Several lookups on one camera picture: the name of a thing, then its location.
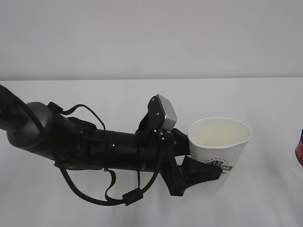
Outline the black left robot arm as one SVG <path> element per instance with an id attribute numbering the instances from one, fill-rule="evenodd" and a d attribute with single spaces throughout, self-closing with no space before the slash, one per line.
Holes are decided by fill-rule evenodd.
<path id="1" fill-rule="evenodd" d="M 222 170 L 192 159 L 187 135 L 175 128 L 176 114 L 169 100 L 153 96 L 148 111 L 135 133 L 98 129 L 72 117 L 76 107 L 63 110 L 50 102 L 25 104 L 6 87 L 0 88 L 0 128 L 9 143 L 19 149 L 54 161 L 72 191 L 79 197 L 105 206 L 128 204 L 141 199 L 161 175 L 172 196 L 185 189 L 217 180 Z M 124 194 L 121 199 L 99 201 L 81 193 L 68 175 L 69 170 L 115 170 L 151 172 L 146 186 Z"/>

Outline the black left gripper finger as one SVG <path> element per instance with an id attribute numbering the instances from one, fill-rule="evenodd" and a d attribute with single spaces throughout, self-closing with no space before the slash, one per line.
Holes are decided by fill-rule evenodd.
<path id="1" fill-rule="evenodd" d="M 181 132 L 179 129 L 174 128 L 172 130 L 172 134 L 174 137 L 174 156 L 188 156 L 190 155 L 189 149 L 189 139 L 186 134 Z"/>
<path id="2" fill-rule="evenodd" d="M 202 163 L 189 156 L 184 157 L 179 171 L 185 189 L 200 183 L 218 180 L 222 174 L 219 166 Z"/>

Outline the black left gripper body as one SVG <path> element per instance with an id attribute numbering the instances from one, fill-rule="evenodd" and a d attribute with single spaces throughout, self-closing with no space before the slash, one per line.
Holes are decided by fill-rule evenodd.
<path id="1" fill-rule="evenodd" d="M 150 181 L 144 186 L 142 193 L 147 192 L 161 175 L 171 196 L 182 196 L 185 192 L 185 186 L 181 181 L 180 165 L 177 164 L 174 156 L 174 137 L 172 131 L 153 131 L 149 139 L 155 145 L 156 161 L 153 164 L 153 175 Z"/>

